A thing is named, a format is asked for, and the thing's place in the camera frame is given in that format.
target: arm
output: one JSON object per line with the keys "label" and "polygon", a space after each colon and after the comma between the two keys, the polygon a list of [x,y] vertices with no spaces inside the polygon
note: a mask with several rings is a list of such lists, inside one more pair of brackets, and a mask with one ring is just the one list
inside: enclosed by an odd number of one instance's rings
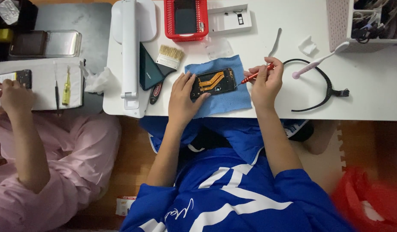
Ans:
{"label": "arm", "polygon": [[193,103],[190,92],[196,75],[191,78],[190,76],[190,72],[181,74],[173,84],[168,105],[168,124],[160,150],[147,176],[148,185],[164,187],[174,185],[181,135],[203,102],[210,96],[209,93],[203,94]]}
{"label": "arm", "polygon": [[44,145],[33,124],[33,100],[32,91],[21,86],[18,81],[3,82],[0,101],[14,132],[18,180],[38,194],[50,180],[50,170]]}
{"label": "arm", "polygon": [[252,82],[254,86],[251,97],[262,131],[268,163],[273,175],[276,176],[281,171],[303,168],[303,166],[291,147],[274,109],[275,98],[283,83],[283,64],[271,57],[266,57],[265,61],[275,66],[270,73],[267,73],[267,68],[263,65],[250,69],[244,74],[250,76],[259,73],[257,79]]}

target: toothbrush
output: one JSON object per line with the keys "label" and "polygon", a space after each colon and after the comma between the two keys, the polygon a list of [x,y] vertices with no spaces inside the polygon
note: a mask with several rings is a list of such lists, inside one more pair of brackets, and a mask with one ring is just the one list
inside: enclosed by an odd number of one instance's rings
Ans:
{"label": "toothbrush", "polygon": [[336,47],[336,49],[335,49],[334,52],[330,53],[329,55],[327,55],[327,56],[325,56],[325,57],[322,57],[322,58],[320,58],[320,59],[317,59],[317,60],[311,62],[310,64],[306,65],[306,67],[302,68],[302,69],[301,69],[300,71],[298,71],[298,72],[293,72],[292,77],[293,77],[294,79],[299,79],[299,78],[300,78],[300,75],[302,75],[303,73],[305,73],[305,72],[307,72],[307,71],[309,71],[309,70],[314,69],[314,68],[317,67],[321,62],[323,62],[325,59],[327,59],[327,58],[333,56],[334,54],[337,54],[337,53],[339,53],[339,52],[345,50],[349,45],[350,45],[349,42],[344,42],[344,43],[342,43],[341,45],[339,45],[338,47]]}

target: white tissue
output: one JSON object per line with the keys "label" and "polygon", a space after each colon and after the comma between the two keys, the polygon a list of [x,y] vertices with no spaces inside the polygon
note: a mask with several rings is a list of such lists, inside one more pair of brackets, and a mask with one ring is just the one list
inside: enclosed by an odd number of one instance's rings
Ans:
{"label": "white tissue", "polygon": [[299,50],[305,55],[310,55],[315,49],[317,45],[313,41],[311,41],[311,35],[309,35],[303,42],[299,45]]}
{"label": "white tissue", "polygon": [[96,92],[102,94],[106,89],[108,81],[111,80],[111,70],[108,67],[104,68],[104,71],[93,74],[88,68],[81,66],[85,70],[85,92]]}

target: pink clothing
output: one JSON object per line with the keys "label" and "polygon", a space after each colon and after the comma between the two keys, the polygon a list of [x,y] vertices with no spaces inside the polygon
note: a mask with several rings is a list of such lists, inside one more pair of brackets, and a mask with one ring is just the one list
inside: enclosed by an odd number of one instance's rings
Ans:
{"label": "pink clothing", "polygon": [[116,117],[105,113],[75,119],[34,114],[51,179],[39,194],[17,181],[15,142],[6,114],[0,115],[0,232],[48,231],[68,222],[107,187],[120,143]]}

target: white cloth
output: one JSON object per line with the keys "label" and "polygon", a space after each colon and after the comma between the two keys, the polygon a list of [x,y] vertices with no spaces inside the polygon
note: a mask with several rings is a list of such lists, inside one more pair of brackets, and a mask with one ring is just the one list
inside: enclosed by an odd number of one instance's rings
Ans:
{"label": "white cloth", "polygon": [[[33,110],[57,109],[55,101],[55,78],[57,78],[59,108],[75,108],[82,105],[83,75],[80,65],[83,63],[84,59],[79,57],[6,61],[0,62],[0,74],[31,70],[32,91],[36,96]],[[70,66],[71,97],[69,105],[63,106],[62,92],[67,80],[67,66]]]}

